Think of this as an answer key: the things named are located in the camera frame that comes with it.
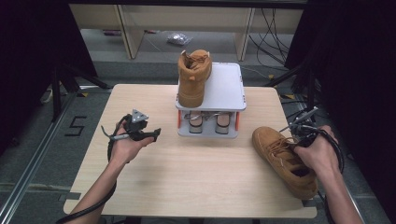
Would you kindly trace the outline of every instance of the person's right hand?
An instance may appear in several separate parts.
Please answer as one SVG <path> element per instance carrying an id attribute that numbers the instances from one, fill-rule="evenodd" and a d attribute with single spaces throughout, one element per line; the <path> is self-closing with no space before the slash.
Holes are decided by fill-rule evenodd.
<path id="1" fill-rule="evenodd" d="M 337 142 L 330 126 L 325 125 L 319 128 L 326 131 Z M 294 152 L 297 153 L 305 165 L 313 169 L 317 175 L 338 171 L 337 155 L 329 141 L 321 134 L 317 136 L 311 146 L 296 147 Z"/>
<path id="2" fill-rule="evenodd" d="M 124 123 L 125 121 L 121 124 L 119 130 L 117 131 L 117 134 L 122 134 L 126 132 L 123 128 Z M 110 161 L 115 161 L 119 164 L 126 164 L 137 156 L 137 153 L 142 147 L 147 146 L 153 141 L 154 137 L 147 137 L 140 141 L 134 141 L 131 138 L 125 138 L 115 141 L 113 145 L 113 150 L 111 152 Z"/>

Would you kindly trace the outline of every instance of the white platform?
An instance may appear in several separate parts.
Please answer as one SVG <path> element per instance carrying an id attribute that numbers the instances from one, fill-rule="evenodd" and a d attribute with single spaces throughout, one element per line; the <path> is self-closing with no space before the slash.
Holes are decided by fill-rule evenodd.
<path id="1" fill-rule="evenodd" d="M 189 137 L 214 137 L 235 138 L 238 135 L 237 113 L 244 111 L 247 107 L 245 99 L 244 84 L 241 69 L 237 63 L 213 63 L 212 73 L 205 84 L 205 96 L 203 103 L 195 108 L 180 105 L 177 101 L 176 107 L 181 111 L 180 128 L 178 134 Z M 216 119 L 203 119 L 203 131 L 201 133 L 190 133 L 190 123 L 184 119 L 190 111 L 226 111 L 233 112 L 230 116 L 228 134 L 216 133 Z"/>

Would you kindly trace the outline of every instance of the tan leather boot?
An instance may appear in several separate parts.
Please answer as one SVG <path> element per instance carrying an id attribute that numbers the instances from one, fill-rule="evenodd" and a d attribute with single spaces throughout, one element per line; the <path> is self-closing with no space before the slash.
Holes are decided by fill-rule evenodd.
<path id="1" fill-rule="evenodd" d="M 183 50 L 177 62 L 179 86 L 177 99 L 184 107 L 198 107 L 205 94 L 205 83 L 212 72 L 209 52 L 198 49 L 188 55 Z"/>
<path id="2" fill-rule="evenodd" d="M 253 132 L 252 140 L 257 153 L 271 164 L 294 197 L 307 200 L 317 194 L 317 175 L 293 152 L 289 138 L 272 128 L 260 127 Z"/>

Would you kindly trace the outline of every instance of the black curtain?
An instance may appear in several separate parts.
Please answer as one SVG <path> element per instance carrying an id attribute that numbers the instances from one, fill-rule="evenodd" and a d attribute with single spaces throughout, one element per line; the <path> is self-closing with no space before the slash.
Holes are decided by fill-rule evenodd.
<path id="1" fill-rule="evenodd" d="M 39 105 L 54 67 L 65 63 L 97 75 L 64 1 L 2 0 L 0 30 L 1 155 Z"/>

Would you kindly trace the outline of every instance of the gray floor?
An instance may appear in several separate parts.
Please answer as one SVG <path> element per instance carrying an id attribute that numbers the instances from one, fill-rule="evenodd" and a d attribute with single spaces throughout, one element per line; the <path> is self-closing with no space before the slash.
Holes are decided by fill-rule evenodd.
<path id="1" fill-rule="evenodd" d="M 173 33 L 172 31 L 146 34 L 137 57 L 134 60 L 129 60 L 120 36 L 105 36 L 100 30 L 82 30 L 81 33 L 86 41 L 99 78 L 110 82 L 110 84 L 127 82 L 126 77 L 130 71 L 122 70 L 126 63 L 163 63 L 163 66 L 168 66 L 169 63 L 176 62 L 178 54 L 183 49 L 187 51 L 206 49 L 211 52 L 214 62 L 239 63 L 241 70 L 249 77 L 250 82 L 247 84 L 249 86 L 260 86 L 268 82 L 269 75 L 278 77 L 283 74 L 282 71 L 278 70 L 281 64 L 263 53 L 257 55 L 257 48 L 251 41 L 248 43 L 245 60 L 238 62 L 232 34 L 180 32 L 192 37 L 187 46 L 175 46 L 167 43 L 167 37 Z M 253 35 L 252 37 L 260 43 L 259 35 Z M 289 46 L 292 35 L 280 35 L 279 38 L 286 46 Z M 271 39 L 268 39 L 268 42 L 275 44 Z M 275 54 L 278 59 L 282 59 L 278 50 L 266 45 L 262 46 Z M 261 63 L 274 68 L 268 69 L 263 66 L 265 69 L 261 70 Z M 276 89 L 280 94 L 291 93 L 291 82 L 292 80 L 287 80 L 279 84 Z M 53 223 L 54 220 L 64 215 L 62 210 L 64 195 L 73 184 L 73 176 L 75 176 L 82 162 L 85 150 L 90 143 L 89 139 L 93 135 L 94 127 L 97 125 L 108 96 L 109 92 L 104 91 L 90 93 L 88 97 L 76 97 L 70 94 L 63 96 L 65 102 L 70 100 L 72 103 L 64 115 L 63 122 L 55 130 L 55 136 L 50 141 L 51 150 L 46 152 L 45 157 L 39 163 L 39 167 L 18 208 L 13 211 L 13 218 L 9 223 Z M 286 115 L 296 112 L 301 109 L 301 106 L 303 105 L 283 104 Z M 101 109 L 92 111 L 90 107 Z M 318 107 L 320 108 L 318 125 L 330 124 L 333 126 L 326 109 L 321 105 Z M 51 125 L 51 109 L 51 101 L 40 106 L 29 123 L 26 124 L 27 128 L 20 135 L 20 139 L 24 139 L 24 141 L 21 141 L 19 146 L 10 147 L 0 158 L 1 203 L 8 199 L 13 186 L 20 180 L 25 168 L 35 155 L 36 149 L 40 147 L 41 139 L 46 136 L 46 130 Z M 78 136 L 67 136 L 69 133 L 78 132 L 78 129 L 70 129 L 70 124 L 73 121 L 75 125 L 84 126 L 84 132 Z M 345 153 L 347 153 L 347 147 L 343 145 L 342 137 L 338 136 L 338 138 Z M 359 168 L 351 160 L 346 160 L 344 178 L 366 223 L 390 223 L 361 175 Z M 261 223 L 326 223 L 319 197 L 315 197 L 315 200 L 318 204 L 318 216 L 313 219 L 267 218 L 262 219 Z M 106 217 L 107 223 L 122 219 L 123 217 Z"/>

